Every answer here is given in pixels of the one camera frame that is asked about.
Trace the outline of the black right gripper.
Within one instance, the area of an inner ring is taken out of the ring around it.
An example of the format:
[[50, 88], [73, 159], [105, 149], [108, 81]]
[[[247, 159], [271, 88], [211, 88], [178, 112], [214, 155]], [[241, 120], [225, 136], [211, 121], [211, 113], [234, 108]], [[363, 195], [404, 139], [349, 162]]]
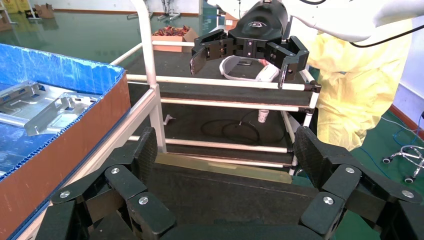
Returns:
[[196, 75], [207, 61], [239, 56], [266, 59], [279, 69], [278, 88], [293, 81], [297, 72], [305, 69], [309, 51], [296, 37], [283, 40], [288, 24], [288, 13], [278, 0], [256, 3], [228, 31], [214, 30], [194, 40], [189, 61], [190, 73]]

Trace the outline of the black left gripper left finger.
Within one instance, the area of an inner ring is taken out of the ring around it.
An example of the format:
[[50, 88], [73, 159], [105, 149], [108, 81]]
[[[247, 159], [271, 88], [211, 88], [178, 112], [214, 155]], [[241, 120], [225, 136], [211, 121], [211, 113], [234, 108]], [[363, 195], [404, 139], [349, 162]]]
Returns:
[[58, 190], [38, 240], [158, 240], [175, 215], [147, 187], [158, 155], [154, 128], [115, 148], [99, 169]]

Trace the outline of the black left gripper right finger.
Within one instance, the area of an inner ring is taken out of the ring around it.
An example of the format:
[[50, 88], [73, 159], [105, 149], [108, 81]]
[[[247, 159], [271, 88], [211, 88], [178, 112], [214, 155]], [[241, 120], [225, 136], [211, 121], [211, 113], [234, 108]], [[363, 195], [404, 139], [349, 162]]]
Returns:
[[293, 151], [319, 191], [302, 214], [301, 225], [328, 240], [351, 211], [382, 240], [423, 239], [419, 193], [367, 169], [345, 148], [321, 142], [306, 126], [296, 130]]

